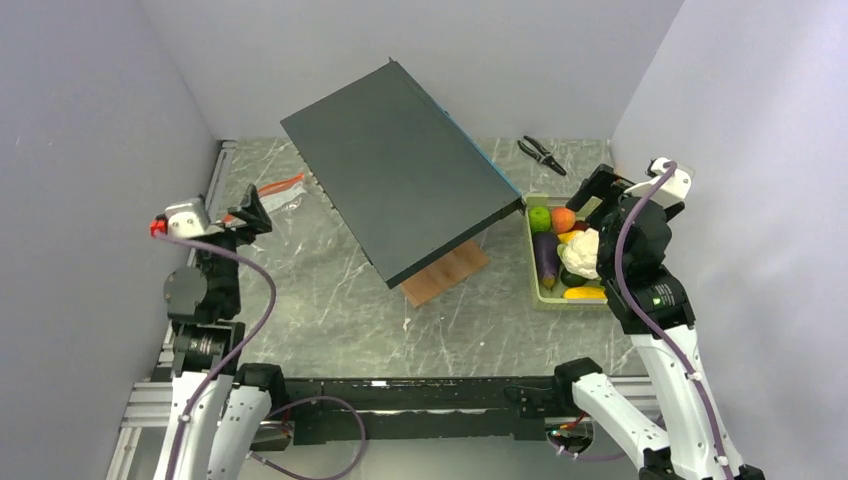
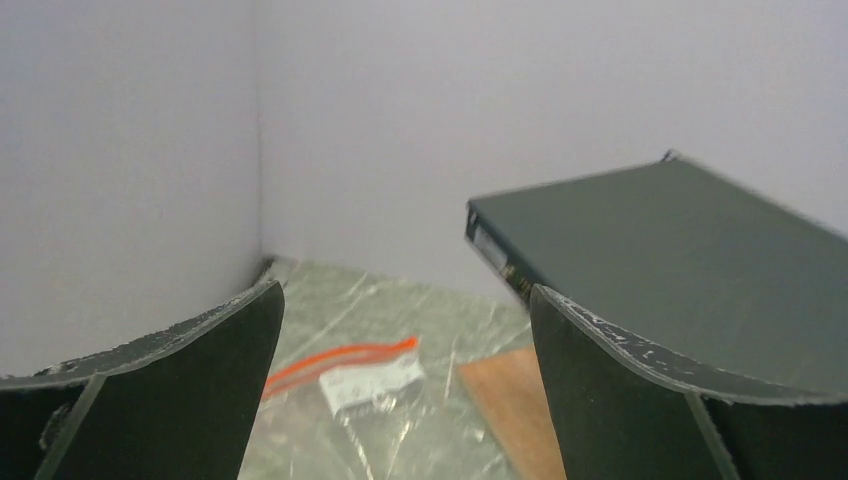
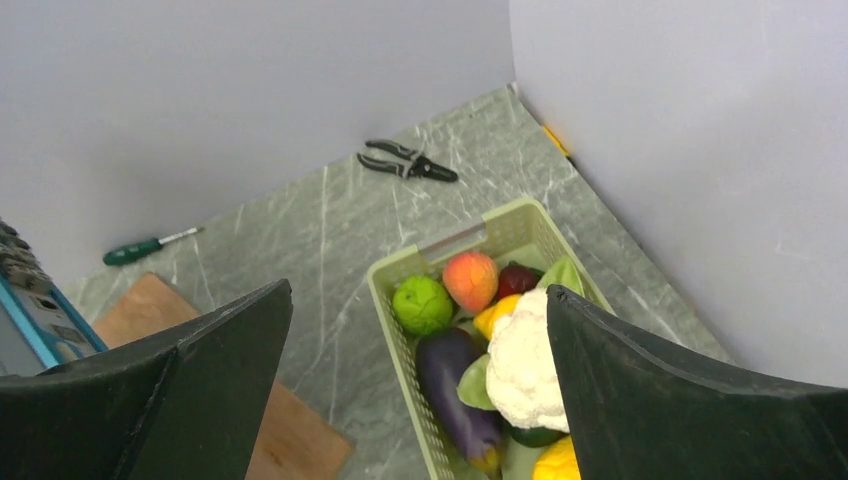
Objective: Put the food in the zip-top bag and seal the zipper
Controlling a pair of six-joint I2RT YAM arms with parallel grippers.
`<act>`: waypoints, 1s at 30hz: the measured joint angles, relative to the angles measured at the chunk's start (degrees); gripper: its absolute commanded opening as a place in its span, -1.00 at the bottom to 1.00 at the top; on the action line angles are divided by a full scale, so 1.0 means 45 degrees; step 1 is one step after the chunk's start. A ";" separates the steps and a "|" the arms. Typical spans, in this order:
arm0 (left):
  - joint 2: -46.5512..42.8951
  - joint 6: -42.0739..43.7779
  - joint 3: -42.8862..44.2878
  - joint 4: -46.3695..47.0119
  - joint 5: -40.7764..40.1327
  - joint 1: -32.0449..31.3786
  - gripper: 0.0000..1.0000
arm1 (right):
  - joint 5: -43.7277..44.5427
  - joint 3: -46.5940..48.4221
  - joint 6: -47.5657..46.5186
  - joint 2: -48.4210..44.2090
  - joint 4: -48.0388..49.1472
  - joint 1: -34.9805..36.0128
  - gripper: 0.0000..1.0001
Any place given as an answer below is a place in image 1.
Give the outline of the clear zip top bag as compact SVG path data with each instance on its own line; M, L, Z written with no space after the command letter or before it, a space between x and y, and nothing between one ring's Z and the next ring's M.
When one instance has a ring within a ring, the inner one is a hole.
M299 196L306 193L305 174L299 173L294 177L272 182L257 188L261 196L262 205L271 218L272 213L283 209L286 205L294 202ZM242 203L242 197L235 207Z

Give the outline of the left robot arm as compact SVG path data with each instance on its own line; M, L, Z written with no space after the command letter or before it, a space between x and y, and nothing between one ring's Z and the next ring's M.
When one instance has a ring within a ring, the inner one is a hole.
M223 220L213 219L204 198L196 197L168 206L151 222L153 238L195 253L192 263L163 284L174 340L170 413L157 479L237 478L263 419L275 419L286 409L281 369L239 362L276 301L269 301L251 330L235 319L241 311L240 266L270 277L237 250L271 230L255 185Z

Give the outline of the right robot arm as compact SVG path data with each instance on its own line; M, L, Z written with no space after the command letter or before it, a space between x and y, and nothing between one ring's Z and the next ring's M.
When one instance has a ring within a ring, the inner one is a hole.
M555 368L551 401L564 415L587 414L641 479L762 479L727 433L703 370L689 296L663 264L669 222L684 210L690 187L690 175L665 158L652 162L641 183L601 165L567 204L581 209L600 201L587 219L599 233L596 271L646 368L662 421L633 405L589 358Z

